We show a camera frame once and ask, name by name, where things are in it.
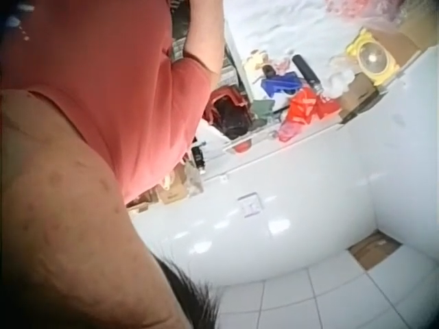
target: brown cardboard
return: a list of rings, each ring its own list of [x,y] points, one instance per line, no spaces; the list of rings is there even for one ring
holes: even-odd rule
[[[158,198],[164,204],[171,204],[188,196],[186,182],[185,166],[178,164],[174,169],[174,181],[171,183],[169,190],[165,190],[161,185],[156,186]]]
[[[424,51],[438,44],[439,15],[434,0],[406,0],[404,9],[407,16],[399,27],[399,31]]]
[[[349,252],[366,270],[372,269],[393,254],[401,244],[380,231],[349,248]]]
[[[376,41],[392,55],[396,63],[404,68],[420,54],[420,49],[401,32],[385,32],[369,29]]]
[[[158,202],[158,196],[154,189],[140,194],[134,201],[127,205],[130,214],[135,215],[148,210],[151,204]]]
[[[358,109],[365,101],[369,100],[377,92],[377,88],[364,73],[358,73],[354,81],[349,84],[349,90],[338,98],[342,111],[342,118],[350,112]]]

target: electrical outlet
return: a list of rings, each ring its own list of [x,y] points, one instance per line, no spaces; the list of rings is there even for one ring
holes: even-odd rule
[[[263,210],[261,199],[257,193],[244,195],[238,199],[238,202],[245,218],[255,216]]]

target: skin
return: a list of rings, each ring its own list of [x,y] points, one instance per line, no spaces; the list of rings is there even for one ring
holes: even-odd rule
[[[216,85],[222,0],[191,0],[185,51]],[[108,165],[44,97],[1,92],[2,285],[35,328],[190,328]]]

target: red shirt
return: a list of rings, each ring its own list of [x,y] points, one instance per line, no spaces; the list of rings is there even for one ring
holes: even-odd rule
[[[207,70],[171,63],[167,0],[37,0],[5,36],[2,88],[52,100],[111,167],[126,202],[188,150],[210,95]]]

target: white tile floor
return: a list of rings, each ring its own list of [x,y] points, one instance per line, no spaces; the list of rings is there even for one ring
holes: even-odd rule
[[[368,273],[342,252],[280,278],[227,287],[219,328],[421,329],[436,309],[439,264],[402,246]]]

